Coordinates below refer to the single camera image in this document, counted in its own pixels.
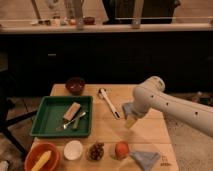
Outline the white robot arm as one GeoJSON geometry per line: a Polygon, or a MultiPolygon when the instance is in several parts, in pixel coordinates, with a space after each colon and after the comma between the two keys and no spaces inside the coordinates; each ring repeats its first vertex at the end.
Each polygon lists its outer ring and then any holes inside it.
{"type": "Polygon", "coordinates": [[[136,85],[133,89],[134,100],[125,104],[128,107],[125,127],[130,129],[153,108],[213,138],[213,107],[167,95],[164,90],[165,83],[157,76],[136,85]]]}

